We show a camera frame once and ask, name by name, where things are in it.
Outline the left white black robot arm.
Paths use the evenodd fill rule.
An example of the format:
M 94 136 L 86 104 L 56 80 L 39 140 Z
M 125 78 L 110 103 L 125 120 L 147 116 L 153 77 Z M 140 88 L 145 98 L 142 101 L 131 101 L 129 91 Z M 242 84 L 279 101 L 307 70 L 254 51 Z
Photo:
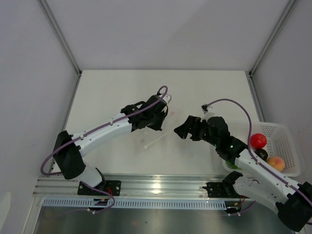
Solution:
M 150 128 L 160 131 L 168 114 L 170 95 L 157 93 L 147 101 L 127 105 L 108 123 L 93 130 L 69 134 L 62 131 L 58 134 L 53 158 L 66 180 L 77 179 L 87 185 L 95 195 L 106 189 L 106 181 L 98 168 L 88 166 L 83 157 L 103 143 L 123 134 Z

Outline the green leafy vegetable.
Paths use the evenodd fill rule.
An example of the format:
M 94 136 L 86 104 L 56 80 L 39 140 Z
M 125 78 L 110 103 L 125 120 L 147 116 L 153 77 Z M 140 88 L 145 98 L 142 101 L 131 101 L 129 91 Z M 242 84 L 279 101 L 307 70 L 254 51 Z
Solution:
M 241 168 L 237 167 L 236 165 L 230 163 L 229 161 L 225 161 L 226 165 L 228 168 L 233 169 L 233 170 L 242 170 Z

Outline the red tomato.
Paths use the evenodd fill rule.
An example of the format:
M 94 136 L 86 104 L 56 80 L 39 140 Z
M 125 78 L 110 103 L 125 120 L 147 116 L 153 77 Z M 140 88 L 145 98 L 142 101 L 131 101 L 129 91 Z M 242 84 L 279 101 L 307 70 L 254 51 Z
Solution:
M 267 138 L 263 134 L 257 133 L 250 137 L 249 143 L 253 149 L 262 149 L 267 144 Z

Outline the dark purple fruit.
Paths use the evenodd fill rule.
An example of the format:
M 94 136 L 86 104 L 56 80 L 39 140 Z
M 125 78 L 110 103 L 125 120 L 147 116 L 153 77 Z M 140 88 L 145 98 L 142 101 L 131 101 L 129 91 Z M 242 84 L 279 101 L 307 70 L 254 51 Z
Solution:
M 267 151 L 264 149 L 256 149 L 254 153 L 264 161 L 266 161 L 269 157 Z

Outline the orange peach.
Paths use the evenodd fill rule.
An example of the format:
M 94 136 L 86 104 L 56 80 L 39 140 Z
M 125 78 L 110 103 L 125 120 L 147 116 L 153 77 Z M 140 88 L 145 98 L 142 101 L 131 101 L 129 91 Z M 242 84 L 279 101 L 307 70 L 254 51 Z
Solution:
M 281 157 L 272 156 L 268 158 L 266 162 L 279 172 L 285 169 L 285 161 Z

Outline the clear zip top bag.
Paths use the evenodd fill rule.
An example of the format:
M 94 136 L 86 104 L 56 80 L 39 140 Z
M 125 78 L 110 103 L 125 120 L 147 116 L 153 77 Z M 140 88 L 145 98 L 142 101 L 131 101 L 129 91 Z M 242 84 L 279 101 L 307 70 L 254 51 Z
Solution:
M 148 126 L 144 129 L 134 132 L 133 144 L 135 150 L 143 151 L 171 133 L 175 125 L 179 122 L 182 109 L 171 107 L 168 109 L 167 115 L 163 121 L 159 121 L 156 125 Z

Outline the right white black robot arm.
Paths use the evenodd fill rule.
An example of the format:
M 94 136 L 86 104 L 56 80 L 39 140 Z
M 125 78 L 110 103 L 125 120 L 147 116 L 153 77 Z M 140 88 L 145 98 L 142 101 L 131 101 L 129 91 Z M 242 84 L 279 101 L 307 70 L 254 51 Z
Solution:
M 187 120 L 174 129 L 181 138 L 191 137 L 193 141 L 203 140 L 215 147 L 224 160 L 248 172 L 256 181 L 245 178 L 239 172 L 228 175 L 223 183 L 227 196 L 245 195 L 277 214 L 280 221 L 294 232 L 310 225 L 312 218 L 312 185 L 299 182 L 283 175 L 254 154 L 243 141 L 232 136 L 222 117 L 204 120 L 188 116 Z

